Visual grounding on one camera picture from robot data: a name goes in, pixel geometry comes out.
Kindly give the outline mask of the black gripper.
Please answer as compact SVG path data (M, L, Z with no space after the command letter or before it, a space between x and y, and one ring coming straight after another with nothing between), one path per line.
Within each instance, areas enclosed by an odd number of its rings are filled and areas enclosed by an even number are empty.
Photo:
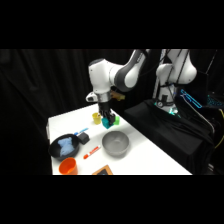
M99 102L99 113L101 114L102 119L107 119L107 115L109 114L109 121L111 123L115 122L116 115L114 113L111 113L110 109L110 103L109 102Z

